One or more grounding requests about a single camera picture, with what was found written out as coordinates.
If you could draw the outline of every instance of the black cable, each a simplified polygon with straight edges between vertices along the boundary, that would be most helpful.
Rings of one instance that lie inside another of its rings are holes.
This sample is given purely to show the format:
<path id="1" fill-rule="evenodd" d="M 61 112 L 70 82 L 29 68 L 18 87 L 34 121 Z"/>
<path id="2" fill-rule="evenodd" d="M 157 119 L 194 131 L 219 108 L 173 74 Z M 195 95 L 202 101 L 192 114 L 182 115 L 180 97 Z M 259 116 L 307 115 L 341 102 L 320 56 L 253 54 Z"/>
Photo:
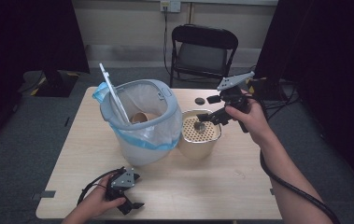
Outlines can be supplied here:
<path id="1" fill-rule="evenodd" d="M 98 176 L 97 178 L 95 178 L 90 184 L 88 184 L 88 185 L 86 186 L 85 189 L 82 189 L 82 190 L 81 190 L 81 194 L 80 194 L 80 196 L 78 197 L 78 204 L 80 204 L 80 203 L 83 201 L 84 196 L 86 196 L 86 194 L 87 194 L 87 191 L 89 191 L 89 189 L 90 189 L 92 186 L 97 185 L 97 184 L 95 184 L 95 183 L 96 183 L 99 179 L 103 178 L 103 177 L 106 176 L 106 175 L 110 175 L 110 174 L 112 174 L 112 173 L 117 173 L 119 170 L 122 170 L 122 169 L 124 169 L 124 167 L 121 167 L 120 169 L 116 169 L 116 170 L 112 170 L 112 171 L 106 172 L 106 173 L 104 173 L 103 175 L 100 175 L 100 176 Z"/>
<path id="2" fill-rule="evenodd" d="M 192 14 L 191 9 L 193 8 L 193 3 L 190 3 L 190 4 L 191 4 L 191 6 L 189 8 L 189 23 L 191 23 L 191 14 Z"/>
<path id="3" fill-rule="evenodd" d="M 297 97 L 296 99 L 294 99 L 293 101 L 289 101 L 287 103 L 287 105 L 293 105 L 294 103 L 298 102 L 300 100 L 300 97 Z M 276 103 L 272 103 L 272 104 L 267 104 L 266 105 L 266 109 L 269 110 L 269 109 L 277 109 L 281 106 L 284 106 L 286 105 L 283 101 L 280 101 L 280 102 L 276 102 Z"/>
<path id="4" fill-rule="evenodd" d="M 321 201 L 319 201 L 318 199 L 316 199 L 312 195 L 302 191 L 301 189 L 294 187 L 292 184 L 286 182 L 285 180 L 281 179 L 277 175 L 273 174 L 270 171 L 270 169 L 267 167 L 266 162 L 264 161 L 264 156 L 263 156 L 262 151 L 261 151 L 261 155 L 260 155 L 260 160 L 261 160 L 261 167 L 263 168 L 264 172 L 270 176 L 270 178 L 274 179 L 281 186 L 283 186 L 287 189 L 290 189 L 294 193 L 298 194 L 299 196 L 303 197 L 304 199 L 306 199 L 309 202 L 311 202 L 312 204 L 314 204 L 318 209 L 320 209 L 323 213 L 325 213 L 325 215 L 328 216 L 328 218 L 332 221 L 333 224 L 340 223 L 337 216 L 334 214 L 334 212 L 331 210 L 331 208 L 329 208 L 325 203 L 322 203 Z"/>
<path id="5" fill-rule="evenodd" d="M 290 97 L 287 99 L 287 102 L 280 106 L 272 115 L 269 116 L 269 118 L 267 118 L 267 120 L 269 120 L 270 118 L 272 118 L 276 113 L 278 113 L 278 111 L 280 111 L 282 108 L 284 108 L 286 105 L 289 105 L 290 104 L 290 100 L 293 96 L 293 94 L 295 93 L 296 91 L 296 85 L 293 86 L 293 90 L 292 90 L 292 93 L 290 94 Z"/>
<path id="6" fill-rule="evenodd" d="M 167 55 L 167 36 L 168 36 L 168 30 L 167 30 L 167 23 L 168 23 L 168 14 L 167 14 L 167 7 L 164 7 L 163 8 L 164 10 L 164 41 L 163 41 L 163 62 L 164 62 L 164 67 L 165 67 L 165 70 L 167 71 L 168 75 L 171 76 L 171 73 L 168 71 L 168 68 L 167 68 L 167 63 L 165 61 L 165 57 Z"/>

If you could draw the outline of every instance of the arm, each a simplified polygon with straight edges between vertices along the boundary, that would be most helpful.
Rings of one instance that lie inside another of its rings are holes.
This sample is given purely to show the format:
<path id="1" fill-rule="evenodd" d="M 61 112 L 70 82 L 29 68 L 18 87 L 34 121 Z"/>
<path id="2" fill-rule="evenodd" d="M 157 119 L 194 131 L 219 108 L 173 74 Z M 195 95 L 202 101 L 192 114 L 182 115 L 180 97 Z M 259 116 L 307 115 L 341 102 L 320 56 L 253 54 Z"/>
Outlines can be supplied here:
<path id="1" fill-rule="evenodd" d="M 252 140 L 261 148 L 267 166 L 275 175 L 322 201 L 319 194 L 295 166 L 287 151 L 271 130 L 260 104 L 254 100 L 249 100 L 249 107 L 248 114 L 244 114 L 231 106 L 226 106 L 226 112 L 233 118 L 244 122 Z M 279 185 L 273 179 L 270 180 L 279 211 L 285 223 L 332 223 L 311 202 Z"/>
<path id="2" fill-rule="evenodd" d="M 107 181 L 112 175 L 107 175 L 100 180 L 98 186 L 63 220 L 63 224 L 82 224 L 93 217 L 102 215 L 106 210 L 115 208 L 126 202 L 125 198 L 113 201 L 105 200 Z"/>

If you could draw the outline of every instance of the black curtain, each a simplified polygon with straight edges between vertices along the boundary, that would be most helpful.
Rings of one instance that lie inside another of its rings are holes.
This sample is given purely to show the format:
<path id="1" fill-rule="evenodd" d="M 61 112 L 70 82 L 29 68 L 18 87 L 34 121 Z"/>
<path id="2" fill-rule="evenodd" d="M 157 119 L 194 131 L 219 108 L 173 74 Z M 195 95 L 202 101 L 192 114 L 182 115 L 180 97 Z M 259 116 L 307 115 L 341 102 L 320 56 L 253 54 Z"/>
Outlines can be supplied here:
<path id="1" fill-rule="evenodd" d="M 52 63 L 90 73 L 70 0 L 0 0 L 0 126 L 17 101 L 22 76 Z"/>
<path id="2" fill-rule="evenodd" d="M 354 1 L 278 1 L 256 75 L 296 81 L 325 139 L 354 170 Z"/>

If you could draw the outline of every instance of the human hand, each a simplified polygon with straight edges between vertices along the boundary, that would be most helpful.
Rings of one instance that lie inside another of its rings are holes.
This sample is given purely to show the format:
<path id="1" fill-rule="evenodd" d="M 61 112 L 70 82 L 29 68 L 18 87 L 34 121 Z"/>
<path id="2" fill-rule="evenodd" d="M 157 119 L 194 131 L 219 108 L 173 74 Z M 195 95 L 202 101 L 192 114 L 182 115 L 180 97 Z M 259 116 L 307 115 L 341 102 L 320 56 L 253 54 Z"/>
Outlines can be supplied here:
<path id="1" fill-rule="evenodd" d="M 225 107 L 225 110 L 234 119 L 238 119 L 244 123 L 252 140 L 258 145 L 265 141 L 268 134 L 273 133 L 263 114 L 261 105 L 253 99 L 248 99 L 249 112 L 247 114 L 229 105 Z"/>
<path id="2" fill-rule="evenodd" d="M 113 174 L 103 177 L 90 194 L 64 219 L 63 223 L 84 223 L 101 216 L 105 211 L 118 207 L 126 202 L 125 198 L 113 201 L 105 199 L 107 182 Z"/>

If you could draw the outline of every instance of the metal strainer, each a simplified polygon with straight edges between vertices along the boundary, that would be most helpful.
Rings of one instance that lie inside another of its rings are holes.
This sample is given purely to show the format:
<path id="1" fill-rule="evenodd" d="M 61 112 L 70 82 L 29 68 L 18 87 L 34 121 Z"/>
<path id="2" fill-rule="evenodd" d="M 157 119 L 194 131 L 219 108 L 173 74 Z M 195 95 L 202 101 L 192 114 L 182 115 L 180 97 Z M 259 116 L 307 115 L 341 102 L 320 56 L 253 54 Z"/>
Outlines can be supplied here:
<path id="1" fill-rule="evenodd" d="M 220 126 L 212 122 L 200 122 L 196 115 L 212 113 L 209 110 L 191 110 L 182 114 L 183 128 L 178 143 L 180 152 L 190 159 L 202 159 L 212 152 L 220 138 Z"/>

